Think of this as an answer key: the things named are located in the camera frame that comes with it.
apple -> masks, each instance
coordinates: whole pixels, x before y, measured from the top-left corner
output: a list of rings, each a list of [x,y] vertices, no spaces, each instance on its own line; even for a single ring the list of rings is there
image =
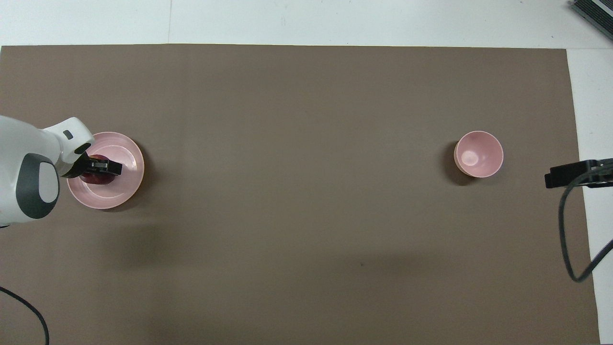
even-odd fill
[[[107,157],[103,155],[91,155],[90,158],[94,158],[97,160],[108,160]],[[90,172],[84,172],[79,176],[83,182],[86,184],[94,184],[94,185],[107,185],[115,179],[115,175],[113,174],[92,174]]]

white table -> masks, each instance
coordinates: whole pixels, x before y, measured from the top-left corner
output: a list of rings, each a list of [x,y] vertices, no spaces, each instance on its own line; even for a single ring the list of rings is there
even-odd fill
[[[0,0],[0,45],[163,43],[565,48],[579,155],[613,157],[613,41],[564,0]],[[613,238],[613,188],[584,193],[594,256]],[[613,255],[594,288],[613,343]]]

brown table mat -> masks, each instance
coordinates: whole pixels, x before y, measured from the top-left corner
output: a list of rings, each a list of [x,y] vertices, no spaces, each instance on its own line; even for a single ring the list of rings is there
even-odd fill
[[[61,181],[47,218],[0,231],[0,285],[54,344],[598,342],[543,181],[579,159],[564,50],[3,47],[0,114],[76,116],[145,154],[117,209]],[[471,130],[504,147],[493,177],[455,168]],[[0,343],[42,343],[7,296]]]

black cable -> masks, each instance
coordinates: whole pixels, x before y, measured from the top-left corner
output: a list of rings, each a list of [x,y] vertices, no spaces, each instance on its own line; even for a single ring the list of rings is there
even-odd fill
[[[49,345],[49,329],[47,328],[47,323],[45,322],[45,318],[42,317],[42,314],[33,305],[31,305],[28,301],[24,300],[22,297],[19,297],[16,293],[11,292],[10,290],[7,290],[1,286],[0,286],[0,292],[4,292],[8,296],[11,296],[12,298],[23,303],[23,305],[28,307],[33,313],[36,314],[36,317],[39,318],[40,324],[42,325],[42,330],[45,332],[45,345]]]
[[[585,271],[581,273],[579,277],[575,276],[573,267],[571,266],[571,261],[568,257],[568,248],[566,246],[566,234],[564,232],[564,207],[566,206],[566,198],[571,193],[574,187],[577,187],[579,184],[583,183],[588,177],[599,175],[603,171],[607,171],[613,169],[613,163],[605,164],[597,167],[594,170],[585,172],[579,176],[577,176],[571,183],[566,186],[566,190],[562,194],[560,198],[560,206],[558,208],[558,226],[560,230],[560,244],[562,245],[562,257],[564,258],[564,264],[566,265],[566,270],[568,275],[571,277],[573,281],[582,282],[592,273],[594,268],[598,266],[600,261],[613,249],[613,239],[604,246],[598,254],[594,257],[594,260],[590,262],[590,264],[586,267]]]

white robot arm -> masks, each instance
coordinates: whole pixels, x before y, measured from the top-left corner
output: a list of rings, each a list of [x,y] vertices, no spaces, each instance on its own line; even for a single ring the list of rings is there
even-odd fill
[[[58,200],[58,176],[93,143],[75,117],[40,130],[0,115],[0,227],[49,214]]]

